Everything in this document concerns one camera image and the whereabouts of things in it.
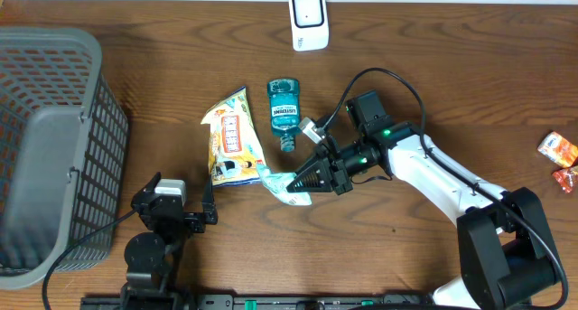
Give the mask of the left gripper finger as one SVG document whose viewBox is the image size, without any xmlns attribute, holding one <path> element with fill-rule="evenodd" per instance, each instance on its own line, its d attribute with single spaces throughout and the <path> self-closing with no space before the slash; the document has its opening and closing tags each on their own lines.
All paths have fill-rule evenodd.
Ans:
<svg viewBox="0 0 578 310">
<path fill-rule="evenodd" d="M 213 184 L 209 178 L 204 186 L 203 195 L 201 199 L 201 206 L 205 215 L 216 215 L 217 209 L 213 195 Z"/>
<path fill-rule="evenodd" d="M 142 192 L 145 194 L 153 194 L 157 184 L 160 182 L 162 175 L 157 172 L 153 178 L 144 186 Z"/>
</svg>

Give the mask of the pale green wipes pack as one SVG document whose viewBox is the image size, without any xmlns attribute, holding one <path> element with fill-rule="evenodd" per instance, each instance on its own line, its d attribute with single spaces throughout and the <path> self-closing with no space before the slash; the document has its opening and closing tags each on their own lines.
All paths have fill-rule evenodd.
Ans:
<svg viewBox="0 0 578 310">
<path fill-rule="evenodd" d="M 295 173 L 274 173 L 265 165 L 256 166 L 258 176 L 265 188 L 280 202 L 290 206 L 311 206 L 309 193 L 289 193 L 287 186 L 295 178 Z"/>
</svg>

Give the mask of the yellow snack bag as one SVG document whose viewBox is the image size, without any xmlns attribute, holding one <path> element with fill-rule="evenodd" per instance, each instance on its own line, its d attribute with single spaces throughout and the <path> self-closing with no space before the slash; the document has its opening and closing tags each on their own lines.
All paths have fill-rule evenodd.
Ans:
<svg viewBox="0 0 578 310">
<path fill-rule="evenodd" d="M 202 125 L 210 126 L 210 179 L 214 187 L 259 183 L 259 165 L 265 165 L 263 148 L 256 135 L 247 99 L 241 87 L 213 105 Z"/>
</svg>

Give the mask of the blue mouthwash bottle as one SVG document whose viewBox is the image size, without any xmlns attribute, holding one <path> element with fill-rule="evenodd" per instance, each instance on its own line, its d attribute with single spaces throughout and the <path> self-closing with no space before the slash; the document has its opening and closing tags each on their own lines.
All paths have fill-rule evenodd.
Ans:
<svg viewBox="0 0 578 310">
<path fill-rule="evenodd" d="M 300 133 L 300 86 L 296 79 L 276 79 L 267 83 L 272 133 L 280 140 L 283 152 L 295 149 L 295 137 Z"/>
</svg>

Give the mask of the orange Kleenex tissue pack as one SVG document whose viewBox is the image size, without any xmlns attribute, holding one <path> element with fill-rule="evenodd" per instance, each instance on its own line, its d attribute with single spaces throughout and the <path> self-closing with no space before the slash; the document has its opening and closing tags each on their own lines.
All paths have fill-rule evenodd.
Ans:
<svg viewBox="0 0 578 310">
<path fill-rule="evenodd" d="M 577 160 L 577 146 L 555 131 L 546 135 L 537 151 L 563 168 L 571 167 Z"/>
</svg>

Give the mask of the red Top snack bar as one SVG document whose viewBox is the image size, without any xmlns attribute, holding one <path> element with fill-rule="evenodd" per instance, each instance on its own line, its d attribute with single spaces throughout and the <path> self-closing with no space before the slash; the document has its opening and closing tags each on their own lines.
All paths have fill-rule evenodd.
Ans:
<svg viewBox="0 0 578 310">
<path fill-rule="evenodd" d="M 571 193 L 577 188 L 578 166 L 555 171 L 552 176 L 565 193 Z"/>
</svg>

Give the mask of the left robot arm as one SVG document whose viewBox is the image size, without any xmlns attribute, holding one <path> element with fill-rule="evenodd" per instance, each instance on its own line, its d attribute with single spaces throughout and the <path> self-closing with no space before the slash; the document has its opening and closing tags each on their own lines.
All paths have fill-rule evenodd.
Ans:
<svg viewBox="0 0 578 310">
<path fill-rule="evenodd" d="M 186 241 L 218 223 L 212 181 L 207 181 L 201 211 L 186 212 L 186 183 L 163 179 L 160 173 L 133 197 L 131 207 L 147 228 L 126 244 L 126 284 L 121 290 L 120 308 L 195 309 L 195 297 L 179 289 L 176 277 Z"/>
</svg>

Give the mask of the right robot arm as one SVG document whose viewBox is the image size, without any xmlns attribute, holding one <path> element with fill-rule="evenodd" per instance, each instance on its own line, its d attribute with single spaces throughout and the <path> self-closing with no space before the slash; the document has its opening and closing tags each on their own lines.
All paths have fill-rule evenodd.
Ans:
<svg viewBox="0 0 578 310">
<path fill-rule="evenodd" d="M 352 190 L 352 178 L 379 166 L 413 186 L 456 226 L 461 274 L 431 294 L 431 305 L 470 309 L 528 308 L 533 295 L 565 284 L 542 203 L 527 188 L 508 191 L 473 174 L 420 135 L 397 123 L 376 91 L 346 104 L 359 138 L 343 148 L 321 141 L 306 118 L 301 130 L 317 142 L 296 172 L 290 193 Z"/>
</svg>

